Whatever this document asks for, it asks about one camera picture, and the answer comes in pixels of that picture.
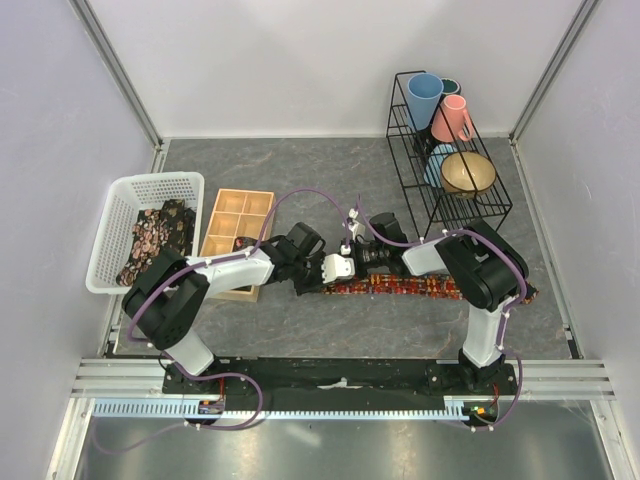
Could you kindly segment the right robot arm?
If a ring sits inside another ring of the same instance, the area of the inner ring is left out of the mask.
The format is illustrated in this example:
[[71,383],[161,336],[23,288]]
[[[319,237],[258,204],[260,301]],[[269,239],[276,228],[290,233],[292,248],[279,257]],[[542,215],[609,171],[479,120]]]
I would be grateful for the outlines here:
[[504,337],[511,308],[528,293],[528,266],[483,219],[449,230],[430,241],[408,242],[391,213],[385,222],[364,225],[373,238],[351,242],[355,273],[385,267],[405,278],[446,271],[468,302],[467,334],[458,356],[458,381],[467,392],[483,392],[506,375]]

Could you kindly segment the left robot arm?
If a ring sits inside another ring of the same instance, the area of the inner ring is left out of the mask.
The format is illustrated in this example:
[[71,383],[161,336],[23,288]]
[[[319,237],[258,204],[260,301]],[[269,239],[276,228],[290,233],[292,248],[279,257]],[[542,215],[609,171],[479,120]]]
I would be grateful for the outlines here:
[[215,356],[193,327],[204,301],[220,293],[292,281],[298,294],[322,285],[321,264],[326,241],[303,222],[288,234],[247,245],[229,254],[185,257],[163,250],[139,274],[124,296],[122,308],[138,339],[177,362],[185,382],[208,393],[219,382]]

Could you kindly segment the multicolour patchwork tie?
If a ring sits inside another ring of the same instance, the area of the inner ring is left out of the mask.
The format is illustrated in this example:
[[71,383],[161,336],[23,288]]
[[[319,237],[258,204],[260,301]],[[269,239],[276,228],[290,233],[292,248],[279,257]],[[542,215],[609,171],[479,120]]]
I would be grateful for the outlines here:
[[452,276],[443,273],[422,277],[401,277],[376,273],[364,279],[325,286],[320,290],[328,295],[418,295],[436,299],[464,300]]

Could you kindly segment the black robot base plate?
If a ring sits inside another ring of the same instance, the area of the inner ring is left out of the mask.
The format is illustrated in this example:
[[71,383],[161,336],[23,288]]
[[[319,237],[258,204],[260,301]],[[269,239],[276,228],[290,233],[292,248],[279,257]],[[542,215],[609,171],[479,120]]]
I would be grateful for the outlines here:
[[346,358],[243,358],[219,357],[204,375],[240,373],[255,380],[263,392],[310,390],[410,391],[422,395],[487,395],[516,393],[518,374],[505,361],[506,375],[480,386],[459,377],[458,360],[346,359]]

